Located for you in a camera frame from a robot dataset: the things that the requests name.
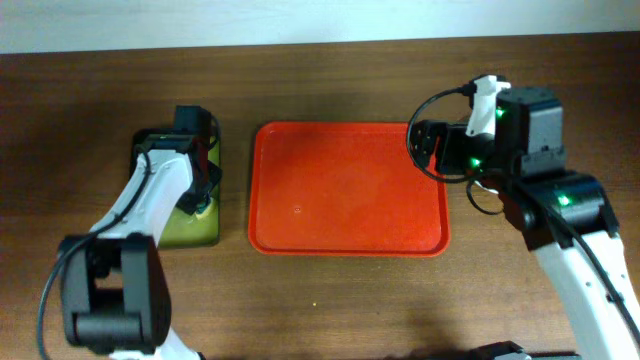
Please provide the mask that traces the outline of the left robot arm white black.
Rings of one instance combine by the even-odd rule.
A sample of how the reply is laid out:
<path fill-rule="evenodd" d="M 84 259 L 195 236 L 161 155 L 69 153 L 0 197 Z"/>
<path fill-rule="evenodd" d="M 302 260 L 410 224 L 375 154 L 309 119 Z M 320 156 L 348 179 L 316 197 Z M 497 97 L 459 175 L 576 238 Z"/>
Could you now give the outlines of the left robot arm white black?
<path fill-rule="evenodd" d="M 133 150 L 124 190 L 86 235 L 59 245 L 67 342 L 112 359 L 200 359 L 171 326 L 158 245 L 175 209 L 194 214 L 220 178 L 212 135 L 151 134 Z"/>

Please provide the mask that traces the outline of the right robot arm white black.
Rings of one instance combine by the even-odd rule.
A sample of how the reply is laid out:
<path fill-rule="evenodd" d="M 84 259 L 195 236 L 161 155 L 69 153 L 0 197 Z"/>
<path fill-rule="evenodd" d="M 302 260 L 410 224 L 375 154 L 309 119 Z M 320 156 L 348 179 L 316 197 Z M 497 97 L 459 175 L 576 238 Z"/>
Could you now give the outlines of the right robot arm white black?
<path fill-rule="evenodd" d="M 421 119 L 437 100 L 470 93 L 468 85 L 448 89 L 415 110 L 406 131 L 413 165 L 438 183 L 497 194 L 560 298 L 581 358 L 638 358 L 639 302 L 620 225 L 601 183 L 566 167 L 561 102 L 544 87 L 500 90 L 494 129 L 483 134 Z"/>

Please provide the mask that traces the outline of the green yellow sponge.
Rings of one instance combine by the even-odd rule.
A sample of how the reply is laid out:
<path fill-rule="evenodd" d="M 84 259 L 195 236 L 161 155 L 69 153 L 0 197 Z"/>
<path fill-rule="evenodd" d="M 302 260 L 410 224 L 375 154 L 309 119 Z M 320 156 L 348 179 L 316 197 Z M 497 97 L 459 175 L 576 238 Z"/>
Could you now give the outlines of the green yellow sponge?
<path fill-rule="evenodd" d="M 215 201 L 211 196 L 209 196 L 205 200 L 203 200 L 201 203 L 198 204 L 194 212 L 194 215 L 196 216 L 197 219 L 203 219 L 209 216 L 215 209 L 216 209 Z"/>

